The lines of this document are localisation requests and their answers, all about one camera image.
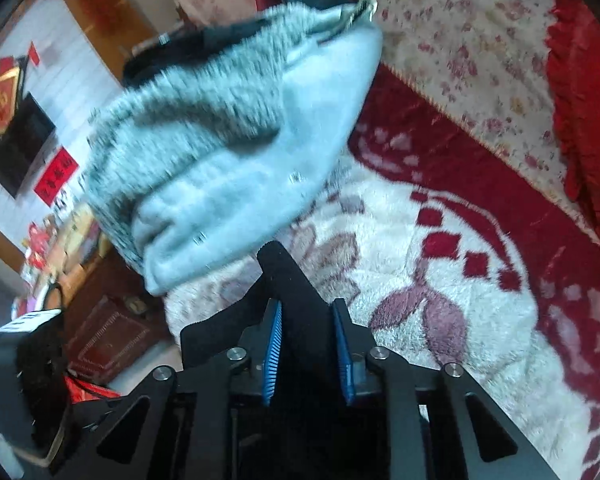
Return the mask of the red heart-shaped pillow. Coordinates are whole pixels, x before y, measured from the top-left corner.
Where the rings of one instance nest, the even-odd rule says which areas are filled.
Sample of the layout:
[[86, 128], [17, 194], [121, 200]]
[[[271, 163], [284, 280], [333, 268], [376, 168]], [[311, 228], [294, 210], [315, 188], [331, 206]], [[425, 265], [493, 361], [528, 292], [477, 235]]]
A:
[[583, 0], [554, 0], [546, 75], [566, 196], [600, 240], [600, 23]]

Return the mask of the red paper wall decoration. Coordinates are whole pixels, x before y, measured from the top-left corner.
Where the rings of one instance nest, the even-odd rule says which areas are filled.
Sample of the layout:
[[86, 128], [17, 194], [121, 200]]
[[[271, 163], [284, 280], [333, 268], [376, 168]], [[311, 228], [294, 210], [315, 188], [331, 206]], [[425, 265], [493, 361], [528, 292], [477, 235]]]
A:
[[61, 188], [78, 168], [79, 164], [72, 155], [65, 148], [59, 148], [38, 179], [38, 183], [34, 187], [35, 194], [46, 206], [52, 206]]

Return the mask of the light blue fleece jacket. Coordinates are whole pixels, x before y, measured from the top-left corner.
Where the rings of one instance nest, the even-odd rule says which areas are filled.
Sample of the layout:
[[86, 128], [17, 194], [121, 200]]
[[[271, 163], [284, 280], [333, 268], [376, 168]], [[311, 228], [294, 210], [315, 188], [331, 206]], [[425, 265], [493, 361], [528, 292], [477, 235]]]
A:
[[149, 294], [253, 252], [309, 208], [377, 73], [376, 10], [274, 6], [100, 111], [85, 200]]

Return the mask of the floral beige quilt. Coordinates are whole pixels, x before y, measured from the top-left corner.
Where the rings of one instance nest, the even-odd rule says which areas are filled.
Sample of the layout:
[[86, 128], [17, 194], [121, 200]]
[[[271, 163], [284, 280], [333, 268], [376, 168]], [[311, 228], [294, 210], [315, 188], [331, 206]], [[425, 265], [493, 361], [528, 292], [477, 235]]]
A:
[[377, 0], [383, 61], [590, 237], [564, 192], [546, 77], [554, 0]]

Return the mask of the red and white floral blanket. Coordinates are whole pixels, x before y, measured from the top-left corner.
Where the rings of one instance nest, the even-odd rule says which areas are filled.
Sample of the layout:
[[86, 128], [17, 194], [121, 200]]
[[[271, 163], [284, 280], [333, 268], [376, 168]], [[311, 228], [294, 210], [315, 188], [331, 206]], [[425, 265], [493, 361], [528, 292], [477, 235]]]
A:
[[597, 478], [600, 246], [388, 67], [344, 160], [281, 234], [321, 296], [411, 363], [464, 365], [559, 478]]

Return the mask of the brown wooden cabinet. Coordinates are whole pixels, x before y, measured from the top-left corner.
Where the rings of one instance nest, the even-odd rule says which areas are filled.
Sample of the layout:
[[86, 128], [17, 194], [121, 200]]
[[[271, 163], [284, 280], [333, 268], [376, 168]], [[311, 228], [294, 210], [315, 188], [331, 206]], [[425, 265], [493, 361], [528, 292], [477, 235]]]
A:
[[171, 338], [162, 299], [147, 292], [144, 279], [116, 252], [87, 276], [64, 321], [68, 370], [102, 386]]

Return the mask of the black wall television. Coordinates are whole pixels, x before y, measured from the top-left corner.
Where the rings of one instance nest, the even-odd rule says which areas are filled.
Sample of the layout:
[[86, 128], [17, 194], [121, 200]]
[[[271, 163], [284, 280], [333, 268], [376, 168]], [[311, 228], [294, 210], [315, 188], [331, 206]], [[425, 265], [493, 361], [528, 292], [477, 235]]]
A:
[[55, 124], [28, 93], [0, 142], [0, 185], [16, 198], [38, 152], [54, 133]]

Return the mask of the black folded garment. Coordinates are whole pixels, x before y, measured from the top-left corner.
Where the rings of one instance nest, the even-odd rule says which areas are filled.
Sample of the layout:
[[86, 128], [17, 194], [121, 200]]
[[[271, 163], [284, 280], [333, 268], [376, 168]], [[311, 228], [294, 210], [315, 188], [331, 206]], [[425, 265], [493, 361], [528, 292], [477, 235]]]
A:
[[122, 87], [137, 88], [171, 66], [191, 67], [204, 63], [211, 56], [252, 37], [266, 24], [264, 18], [258, 18], [227, 26], [185, 25], [176, 32], [161, 35], [125, 62]]

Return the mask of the black pants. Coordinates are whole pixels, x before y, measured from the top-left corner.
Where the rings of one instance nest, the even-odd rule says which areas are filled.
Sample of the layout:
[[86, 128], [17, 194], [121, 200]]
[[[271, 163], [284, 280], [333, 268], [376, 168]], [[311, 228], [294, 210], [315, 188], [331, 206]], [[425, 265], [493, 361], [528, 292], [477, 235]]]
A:
[[261, 275], [240, 300], [181, 331], [186, 370], [240, 348], [257, 371], [255, 394], [265, 405], [301, 383], [319, 396], [352, 404], [364, 393], [370, 330], [353, 323], [342, 298], [326, 302], [278, 242], [257, 253]]

